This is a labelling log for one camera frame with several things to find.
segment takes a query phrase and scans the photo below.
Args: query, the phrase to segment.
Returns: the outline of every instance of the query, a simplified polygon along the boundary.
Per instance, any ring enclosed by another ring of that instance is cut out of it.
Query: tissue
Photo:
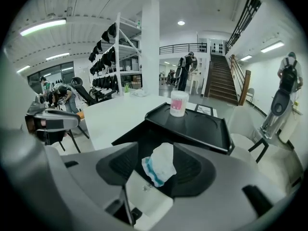
[[[173,166],[173,145],[162,143],[153,150],[149,157],[141,161],[144,172],[149,176],[155,187],[161,187],[177,172]]]

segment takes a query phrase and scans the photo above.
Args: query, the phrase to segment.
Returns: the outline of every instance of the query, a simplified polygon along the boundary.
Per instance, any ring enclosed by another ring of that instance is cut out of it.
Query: balcony railing
[[[193,43],[193,44],[174,44],[159,48],[159,54],[169,54],[178,52],[207,52],[207,43]]]
[[[246,29],[248,24],[251,22],[255,13],[258,11],[261,5],[260,0],[247,0],[245,7],[243,9],[242,15],[235,27],[234,32],[232,33],[226,47],[226,52],[228,52],[232,46],[236,43],[236,41],[241,36],[241,33]]]
[[[236,62],[234,55],[232,55],[229,58],[229,60],[230,60],[230,63],[231,63],[230,69],[231,69],[232,76],[237,78],[237,81],[239,82],[239,86],[240,86],[240,89],[241,89],[241,91],[239,92],[240,93],[239,105],[243,105],[244,102],[245,102],[248,87],[249,87],[251,71],[246,70],[245,75],[244,75],[242,70],[241,70],[241,67]]]

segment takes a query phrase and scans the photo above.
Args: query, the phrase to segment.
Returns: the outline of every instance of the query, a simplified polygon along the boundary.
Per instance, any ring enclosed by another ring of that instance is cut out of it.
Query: staircase
[[[213,62],[214,67],[209,96],[238,105],[232,74],[226,58],[224,56],[211,55],[211,62]]]

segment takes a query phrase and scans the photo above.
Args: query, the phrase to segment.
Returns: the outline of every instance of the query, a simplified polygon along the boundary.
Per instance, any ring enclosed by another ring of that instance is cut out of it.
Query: picture frame
[[[209,116],[214,116],[213,108],[206,105],[197,104],[195,111]]]

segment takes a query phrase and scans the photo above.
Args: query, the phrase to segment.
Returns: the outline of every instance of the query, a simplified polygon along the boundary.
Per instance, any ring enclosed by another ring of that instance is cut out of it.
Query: fluorescent light
[[[72,69],[73,67],[68,67],[68,68],[65,68],[65,69],[62,69],[62,71],[66,71],[66,70],[69,70],[69,69]]]
[[[247,60],[247,59],[249,59],[249,58],[252,58],[252,56],[251,56],[251,55],[248,55],[248,56],[242,58],[240,61],[245,61],[245,60]]]
[[[19,69],[17,72],[20,73],[20,72],[24,71],[25,69],[27,69],[27,68],[29,68],[29,67],[30,67],[30,66],[27,65],[26,67],[23,67],[22,69]]]
[[[25,35],[28,35],[30,33],[39,31],[39,30],[44,29],[44,28],[48,28],[48,27],[51,27],[51,26],[64,25],[64,24],[66,24],[66,20],[65,19],[56,20],[56,21],[49,21],[49,22],[46,22],[46,23],[43,23],[43,24],[39,24],[39,25],[30,27],[30,28],[22,31],[20,33],[20,35],[21,36],[25,36]]]
[[[63,54],[60,54],[60,55],[48,57],[48,58],[46,58],[46,60],[48,61],[48,60],[53,59],[53,58],[57,58],[57,57],[60,57],[60,56],[67,56],[67,55],[69,55],[69,53],[63,53]]]
[[[271,51],[271,50],[276,49],[276,48],[281,47],[281,46],[284,46],[284,43],[282,43],[281,41],[278,41],[278,42],[276,42],[276,43],[274,43],[274,44],[272,44],[272,45],[262,49],[261,51],[263,53],[265,53],[265,52]]]

